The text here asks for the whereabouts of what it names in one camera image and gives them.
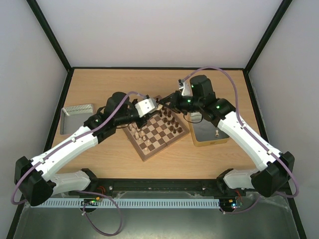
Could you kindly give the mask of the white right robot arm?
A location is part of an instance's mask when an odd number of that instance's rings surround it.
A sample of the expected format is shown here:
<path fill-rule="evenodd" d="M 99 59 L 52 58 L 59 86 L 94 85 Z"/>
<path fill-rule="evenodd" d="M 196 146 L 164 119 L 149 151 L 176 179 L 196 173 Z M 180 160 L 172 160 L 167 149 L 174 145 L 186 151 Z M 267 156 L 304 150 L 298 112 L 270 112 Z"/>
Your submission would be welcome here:
<path fill-rule="evenodd" d="M 292 178 L 294 156 L 271 146 L 242 119 L 228 100 L 216 97 L 211 80 L 205 75 L 192 77 L 190 88 L 191 96 L 175 91 L 159 103 L 175 113 L 200 113 L 204 120 L 230 136 L 256 166 L 253 170 L 227 170 L 217 183 L 218 191 L 228 195 L 236 188 L 255 189 L 264 197 L 277 193 Z"/>

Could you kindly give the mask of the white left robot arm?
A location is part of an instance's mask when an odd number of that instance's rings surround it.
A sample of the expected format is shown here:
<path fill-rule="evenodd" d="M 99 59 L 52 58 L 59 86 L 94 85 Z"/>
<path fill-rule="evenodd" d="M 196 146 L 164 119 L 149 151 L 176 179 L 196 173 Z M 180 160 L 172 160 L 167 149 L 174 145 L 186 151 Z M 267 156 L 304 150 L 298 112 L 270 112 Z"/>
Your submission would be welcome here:
<path fill-rule="evenodd" d="M 148 95 L 143 100 L 130 101 L 123 92 L 115 92 L 105 106 L 97 109 L 73 134 L 64 141 L 32 159 L 25 156 L 15 163 L 15 188 L 11 196 L 14 205 L 29 202 L 38 206 L 51 196 L 68 191 L 83 191 L 93 180 L 91 171 L 58 174 L 58 171 L 84 151 L 112 136 L 117 127 L 136 123 L 147 124 L 158 108 L 156 99 Z"/>

